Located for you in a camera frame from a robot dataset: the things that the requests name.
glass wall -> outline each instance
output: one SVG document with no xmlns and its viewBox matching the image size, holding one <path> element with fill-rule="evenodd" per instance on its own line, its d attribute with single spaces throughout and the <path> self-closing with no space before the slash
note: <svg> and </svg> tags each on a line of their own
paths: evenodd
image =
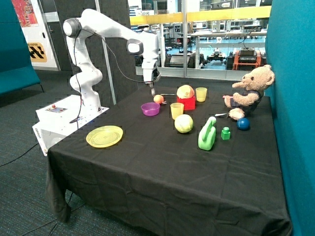
<svg viewBox="0 0 315 236">
<path fill-rule="evenodd" d="M 145 27 L 159 36 L 163 76 L 240 80 L 267 63 L 272 0 L 128 2 L 132 29 Z M 141 74 L 141 57 L 135 61 Z"/>
</svg>

blue ball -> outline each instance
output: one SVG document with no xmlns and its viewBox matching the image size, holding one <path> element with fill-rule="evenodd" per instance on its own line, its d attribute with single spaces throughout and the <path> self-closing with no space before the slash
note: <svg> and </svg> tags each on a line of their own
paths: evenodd
<svg viewBox="0 0 315 236">
<path fill-rule="evenodd" d="M 247 118 L 240 118 L 236 122 L 236 125 L 240 130 L 248 130 L 250 128 L 250 121 Z"/>
</svg>

green watering can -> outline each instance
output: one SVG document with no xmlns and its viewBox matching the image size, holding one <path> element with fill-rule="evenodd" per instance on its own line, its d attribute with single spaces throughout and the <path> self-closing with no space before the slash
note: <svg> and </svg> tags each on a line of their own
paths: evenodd
<svg viewBox="0 0 315 236">
<path fill-rule="evenodd" d="M 213 126 L 217 122 L 215 117 L 210 117 L 205 126 L 202 127 L 199 137 L 198 146 L 200 149 L 209 151 L 216 139 L 216 128 Z"/>
</svg>

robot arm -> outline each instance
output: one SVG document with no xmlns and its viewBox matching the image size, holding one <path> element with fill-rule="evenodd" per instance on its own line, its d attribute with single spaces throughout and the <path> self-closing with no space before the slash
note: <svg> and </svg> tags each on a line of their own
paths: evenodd
<svg viewBox="0 0 315 236">
<path fill-rule="evenodd" d="M 92 64 L 85 44 L 85 39 L 93 34 L 126 39 L 126 47 L 131 55 L 143 55 L 144 82 L 152 87 L 153 81 L 160 78 L 157 70 L 158 36 L 156 34 L 145 31 L 138 34 L 92 9 L 84 10 L 80 18 L 66 20 L 63 30 L 67 35 L 66 41 L 72 61 L 82 70 L 70 79 L 70 84 L 75 90 L 81 90 L 85 106 L 91 106 L 91 109 L 100 107 L 99 96 L 93 91 L 92 86 L 102 79 L 102 73 Z"/>
</svg>

blue partition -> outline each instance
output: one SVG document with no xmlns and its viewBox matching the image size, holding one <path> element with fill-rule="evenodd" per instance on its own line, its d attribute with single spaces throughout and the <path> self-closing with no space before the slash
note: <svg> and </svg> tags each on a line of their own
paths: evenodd
<svg viewBox="0 0 315 236">
<path fill-rule="evenodd" d="M 22 89 L 40 80 L 11 0 L 1 0 L 0 94 Z"/>
<path fill-rule="evenodd" d="M 285 193 L 294 236 L 315 235 L 315 1 L 274 0 L 267 61 Z"/>
</svg>

